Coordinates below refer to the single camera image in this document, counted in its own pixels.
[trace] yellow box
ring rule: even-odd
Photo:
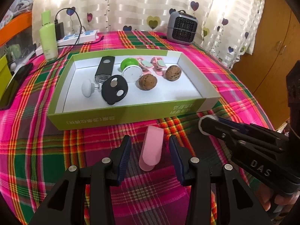
[[[0,99],[2,98],[2,95],[11,78],[12,76],[7,66],[6,56],[4,55],[2,58],[0,58]]]

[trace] portable heater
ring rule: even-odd
[[[178,44],[189,45],[193,42],[198,20],[184,10],[171,13],[167,39]]]

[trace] wooden cabinet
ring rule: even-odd
[[[285,0],[265,0],[253,55],[241,56],[232,72],[254,93],[274,64],[286,37],[291,9]]]
[[[290,109],[287,106],[286,75],[297,60],[300,60],[300,23],[292,13],[279,55],[265,79],[254,92],[254,96],[275,129],[290,116]]]

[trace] black magnetic holder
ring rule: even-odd
[[[104,83],[112,75],[115,59],[116,58],[112,56],[105,56],[101,58],[95,74],[95,81],[98,84]]]
[[[118,91],[123,91],[123,94],[118,96]],[[126,96],[127,92],[128,84],[126,80],[121,75],[113,75],[103,83],[101,94],[107,104],[113,105],[116,102],[121,101]]]

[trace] black oval piece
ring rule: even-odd
[[[123,94],[117,96],[117,92],[121,90],[123,91]],[[126,96],[127,92],[128,84],[121,75],[113,75],[102,84],[101,94],[103,99],[109,105],[121,101]]]

